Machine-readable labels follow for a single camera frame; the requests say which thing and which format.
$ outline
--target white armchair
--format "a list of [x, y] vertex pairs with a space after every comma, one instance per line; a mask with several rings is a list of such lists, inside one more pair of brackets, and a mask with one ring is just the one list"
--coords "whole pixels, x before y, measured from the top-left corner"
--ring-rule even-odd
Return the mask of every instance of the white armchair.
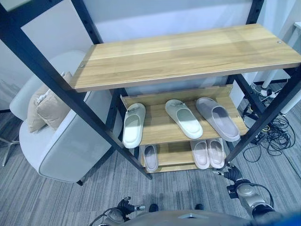
[[[50, 62], [58, 70], [74, 74], [84, 53], [72, 51], [59, 55]], [[79, 181], [110, 149], [111, 145], [70, 110], [57, 130], [44, 127], [30, 133], [26, 118], [27, 107], [33, 93], [42, 82], [33, 76], [10, 104], [11, 112], [23, 120], [19, 137], [27, 161], [45, 177], [64, 181]], [[105, 122], [108, 116], [111, 93], [108, 90], [88, 92], [84, 101]], [[121, 132], [122, 120], [118, 113], [113, 133]]]

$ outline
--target white slipper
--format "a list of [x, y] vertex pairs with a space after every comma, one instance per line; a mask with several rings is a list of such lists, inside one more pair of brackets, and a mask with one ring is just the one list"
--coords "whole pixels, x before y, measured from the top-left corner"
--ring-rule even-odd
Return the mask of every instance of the white slipper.
[[210, 98], [202, 97], [197, 100], [196, 107], [221, 138], [231, 142], [240, 138], [238, 127], [223, 106]]
[[124, 117], [123, 144], [126, 148], [137, 147], [142, 139], [145, 107], [136, 103], [131, 105]]
[[206, 141], [192, 140], [190, 141], [190, 146], [196, 166], [202, 170], [207, 169], [210, 165], [210, 161]]
[[225, 164], [225, 152], [221, 138], [208, 139], [207, 148], [209, 154], [210, 165], [214, 168], [220, 169]]
[[158, 155], [156, 146], [142, 145], [140, 146], [140, 153], [144, 158], [146, 170], [150, 173], [155, 172], [158, 169]]
[[198, 120], [182, 101], [175, 99], [167, 101], [165, 110], [190, 139], [198, 139], [203, 135]]

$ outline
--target light gray slipper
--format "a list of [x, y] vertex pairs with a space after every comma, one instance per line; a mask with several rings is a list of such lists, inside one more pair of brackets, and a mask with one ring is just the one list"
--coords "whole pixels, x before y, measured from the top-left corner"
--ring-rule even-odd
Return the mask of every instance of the light gray slipper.
[[208, 97], [201, 97], [197, 100], [196, 107], [221, 138], [231, 142], [240, 138], [238, 127], [223, 106]]
[[210, 165], [214, 168], [220, 169], [225, 164], [225, 152], [221, 138], [208, 139], [207, 148], [209, 154]]
[[206, 140], [192, 140], [190, 141], [190, 146], [196, 166], [202, 170], [207, 169], [210, 161]]
[[155, 145], [141, 145], [140, 154], [142, 154], [145, 162], [145, 168], [152, 173], [158, 169], [158, 155]]

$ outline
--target wooden shelf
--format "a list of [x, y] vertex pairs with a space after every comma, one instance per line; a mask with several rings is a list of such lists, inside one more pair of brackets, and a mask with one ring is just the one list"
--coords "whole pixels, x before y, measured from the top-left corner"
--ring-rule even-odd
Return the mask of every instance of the wooden shelf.
[[173, 166], [179, 164], [194, 164], [189, 142], [169, 143], [157, 145], [159, 166]]
[[259, 24], [93, 45], [78, 92], [297, 67], [301, 56]]
[[[198, 169], [194, 163], [189, 142], [157, 145], [157, 154], [159, 167], [155, 173]], [[145, 167], [141, 154], [140, 162]]]
[[185, 102], [198, 119], [203, 128], [203, 135], [200, 139], [220, 137], [213, 127], [197, 111], [195, 100], [200, 97], [210, 97], [225, 107], [232, 120], [238, 126], [241, 135], [244, 135], [248, 129], [229, 97], [231, 89], [232, 85], [227, 85], [178, 92], [140, 95], [135, 97], [123, 97], [122, 100], [126, 107], [129, 107], [133, 103], [142, 103], [145, 105], [146, 115], [140, 145], [173, 143], [190, 141], [191, 139], [184, 135], [182, 130], [165, 111], [166, 101], [172, 98]]

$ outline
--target beige cushion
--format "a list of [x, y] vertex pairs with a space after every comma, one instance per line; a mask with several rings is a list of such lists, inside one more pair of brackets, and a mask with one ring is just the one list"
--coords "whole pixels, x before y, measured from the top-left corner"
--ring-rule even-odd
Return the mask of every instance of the beige cushion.
[[[69, 83], [72, 75], [70, 72], [67, 72], [63, 78]], [[53, 129], [57, 129], [60, 126], [69, 111], [70, 107], [53, 91], [50, 91], [37, 106], [38, 116]]]
[[29, 104], [28, 104], [28, 109], [27, 109], [27, 125], [29, 131], [32, 133], [36, 130], [39, 130], [42, 128], [46, 123], [44, 120], [39, 117], [36, 111], [36, 106], [37, 106], [37, 100], [41, 95], [44, 95], [49, 88], [44, 84], [42, 85], [31, 97]]

